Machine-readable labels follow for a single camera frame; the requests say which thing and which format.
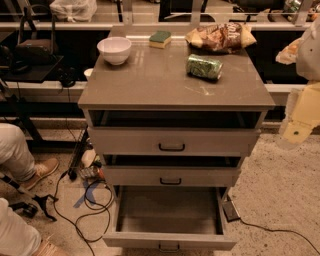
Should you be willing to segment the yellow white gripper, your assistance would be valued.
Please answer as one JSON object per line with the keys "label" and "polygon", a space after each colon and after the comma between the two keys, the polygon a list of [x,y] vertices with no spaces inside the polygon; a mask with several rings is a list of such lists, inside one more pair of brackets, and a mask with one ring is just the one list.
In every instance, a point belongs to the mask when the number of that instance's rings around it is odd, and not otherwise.
{"label": "yellow white gripper", "polygon": [[320,83],[309,81],[303,89],[293,89],[290,92],[277,145],[291,150],[302,144],[319,125]]}

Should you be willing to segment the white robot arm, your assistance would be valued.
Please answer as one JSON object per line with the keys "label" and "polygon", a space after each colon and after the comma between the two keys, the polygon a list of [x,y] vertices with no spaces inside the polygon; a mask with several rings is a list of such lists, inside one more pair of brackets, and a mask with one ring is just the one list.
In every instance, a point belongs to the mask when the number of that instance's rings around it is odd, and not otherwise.
{"label": "white robot arm", "polygon": [[276,56],[281,64],[296,64],[296,72],[307,85],[292,89],[287,98],[285,118],[279,128],[278,145],[293,149],[302,144],[320,125],[320,19]]}

